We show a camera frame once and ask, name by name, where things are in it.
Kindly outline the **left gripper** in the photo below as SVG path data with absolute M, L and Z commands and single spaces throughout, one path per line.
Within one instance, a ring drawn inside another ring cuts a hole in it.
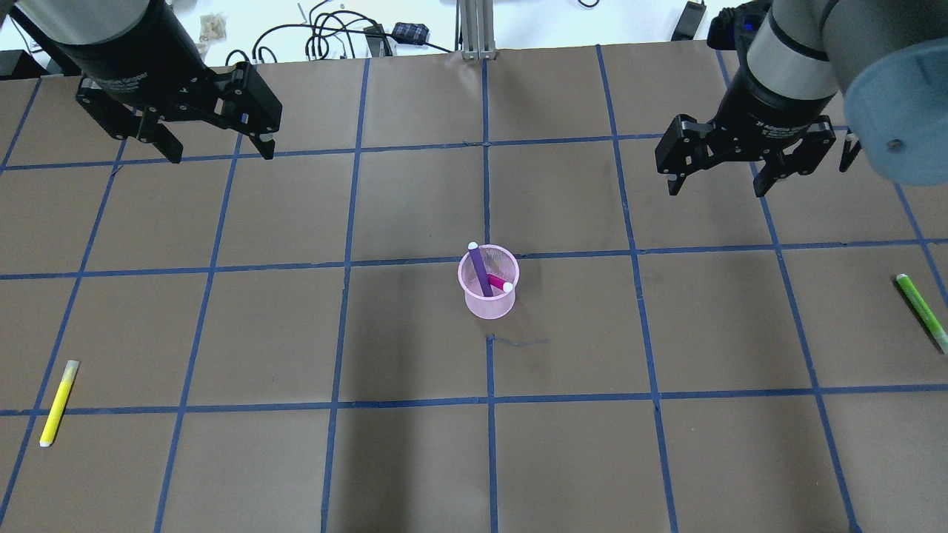
M 178 164 L 183 146 L 163 123 L 204 121 L 274 159 L 277 95 L 246 61 L 210 70 L 166 2 L 47 1 L 44 33 L 80 68 L 75 100 L 112 138 L 152 145 Z

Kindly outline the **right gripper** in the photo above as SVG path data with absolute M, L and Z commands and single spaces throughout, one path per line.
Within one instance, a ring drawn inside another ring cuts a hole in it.
M 675 196 L 688 175 L 720 164 L 723 154 L 731 161 L 758 161 L 763 156 L 754 192 L 764 197 L 778 180 L 793 173 L 809 175 L 826 158 L 836 134 L 829 118 L 817 118 L 829 102 L 829 97 L 795 100 L 780 95 L 756 80 L 748 67 L 739 67 L 711 122 L 675 115 L 655 148 L 656 169 Z M 796 141 L 792 152 L 782 151 Z

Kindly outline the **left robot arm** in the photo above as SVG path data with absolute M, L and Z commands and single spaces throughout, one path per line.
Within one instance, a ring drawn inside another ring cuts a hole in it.
M 17 1 L 82 77 L 76 101 L 112 138 L 152 145 L 169 162 L 183 146 L 173 122 L 203 121 L 250 138 L 274 158 L 282 104 L 247 61 L 226 72 L 204 64 L 164 1 Z

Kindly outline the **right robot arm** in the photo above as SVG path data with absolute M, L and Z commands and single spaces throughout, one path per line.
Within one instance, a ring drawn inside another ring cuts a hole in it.
M 655 149 L 677 195 L 688 175 L 759 161 L 754 191 L 809 175 L 836 141 L 827 105 L 839 95 L 857 155 L 891 182 L 946 182 L 947 14 L 944 1 L 750 1 L 712 21 L 707 45 L 735 51 L 738 70 L 701 124 L 674 117 Z

